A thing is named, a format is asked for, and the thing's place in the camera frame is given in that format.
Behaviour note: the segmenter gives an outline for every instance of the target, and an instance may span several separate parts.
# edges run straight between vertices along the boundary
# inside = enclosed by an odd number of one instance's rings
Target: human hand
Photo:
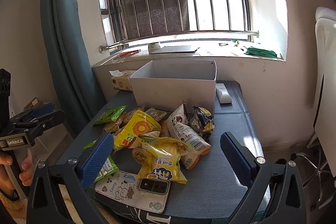
[[[8,196],[15,190],[9,179],[4,165],[12,165],[13,159],[10,155],[0,152],[0,189]],[[24,170],[20,175],[20,180],[24,186],[30,186],[33,180],[33,158],[31,151],[27,149],[27,157],[22,161],[21,168]]]

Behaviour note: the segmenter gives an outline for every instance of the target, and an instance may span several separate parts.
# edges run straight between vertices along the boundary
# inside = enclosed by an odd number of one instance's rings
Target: blue gripper pad
[[[38,118],[40,116],[53,112],[54,110],[55,110],[55,106],[52,103],[49,103],[49,104],[45,104],[43,106],[34,108],[31,111],[30,116],[32,118]]]
[[[76,173],[83,188],[91,186],[113,149],[113,137],[103,133],[94,144],[86,149],[79,158]]]
[[[249,188],[253,184],[252,168],[226,132],[220,137],[220,147],[240,184]]]

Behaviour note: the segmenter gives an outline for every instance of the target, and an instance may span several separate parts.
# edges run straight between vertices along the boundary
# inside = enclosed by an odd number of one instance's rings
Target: window sill
[[[184,45],[198,45],[199,49],[196,52],[176,52],[176,53],[162,53],[162,54],[149,54],[148,46],[135,46],[128,48],[126,50],[120,51],[111,55],[110,57],[104,59],[103,61],[97,63],[93,67],[98,67],[102,65],[111,65],[124,62],[142,61],[142,60],[153,60],[153,59],[163,59],[163,58],[178,58],[178,57],[244,57],[244,58],[258,58],[258,59],[270,59],[284,61],[280,58],[267,58],[261,56],[247,55],[241,50],[242,44],[236,47],[231,41],[188,41],[188,42],[168,42],[162,43],[161,46],[184,46]],[[226,46],[219,46],[219,43],[228,43]],[[257,46],[256,43],[249,43],[249,45]],[[119,53],[141,50],[141,52],[132,55],[125,56],[123,58],[114,59]]]

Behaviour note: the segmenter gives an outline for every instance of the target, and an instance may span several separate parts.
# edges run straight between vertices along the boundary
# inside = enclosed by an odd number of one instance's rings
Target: yellow snack bag
[[[190,151],[189,145],[169,137],[139,136],[138,140],[147,156],[137,178],[176,181],[186,184],[179,160]]]
[[[123,147],[130,148],[138,135],[152,132],[154,128],[161,129],[161,126],[150,115],[141,110],[137,110],[127,125],[125,125],[122,132],[115,138],[115,150],[118,151]]]

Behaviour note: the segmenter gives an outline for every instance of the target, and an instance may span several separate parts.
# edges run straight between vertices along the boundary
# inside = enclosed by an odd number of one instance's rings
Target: window
[[[257,32],[251,31],[249,0],[187,0],[187,3],[189,30],[194,32],[179,34],[178,38],[169,36],[169,33],[163,33],[162,37],[156,38],[156,41],[192,38],[252,41],[252,36],[257,36]],[[112,38],[108,44],[130,40],[130,43],[123,45],[120,47],[121,49],[152,42],[152,39],[147,41],[139,38],[127,39],[125,21],[120,13],[122,10],[120,6],[122,7],[120,0],[100,0],[106,38],[108,40]]]

